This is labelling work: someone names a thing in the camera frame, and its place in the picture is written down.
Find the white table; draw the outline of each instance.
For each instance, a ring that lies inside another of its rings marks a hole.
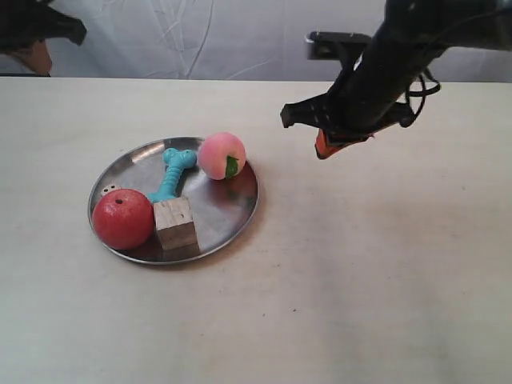
[[[510,384],[512,85],[322,162],[279,112],[329,85],[0,79],[0,382]],[[106,166],[219,130],[264,187],[243,236],[173,269],[99,244]]]

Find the peach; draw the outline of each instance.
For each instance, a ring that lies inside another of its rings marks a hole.
[[[213,180],[233,178],[246,164],[246,149],[234,134],[212,134],[201,144],[198,165]]]

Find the red ball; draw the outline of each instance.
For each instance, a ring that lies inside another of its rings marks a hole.
[[[137,190],[113,190],[93,210],[93,227],[98,237],[115,250],[142,245],[154,230],[153,206]]]

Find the silver tray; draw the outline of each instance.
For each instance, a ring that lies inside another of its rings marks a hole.
[[[92,212],[105,186],[132,188],[143,194],[155,192],[165,172],[163,151],[173,147],[197,152],[202,141],[202,138],[167,138],[140,146],[118,158],[100,175],[90,193],[88,215],[92,231]],[[209,179],[196,166],[183,173],[177,193],[187,196],[190,201],[201,251],[199,255],[192,258],[180,258],[172,253],[164,255],[155,234],[134,250],[113,250],[102,244],[121,258],[143,264],[171,265],[204,258],[228,245],[246,228],[258,206],[259,185],[249,162],[236,177],[221,181]]]

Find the rubber bone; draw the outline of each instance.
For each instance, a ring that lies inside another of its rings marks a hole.
[[[169,148],[163,153],[163,161],[167,164],[166,174],[157,192],[148,194],[151,203],[164,202],[176,198],[176,187],[184,170],[195,166],[197,155],[193,150],[177,150]]]

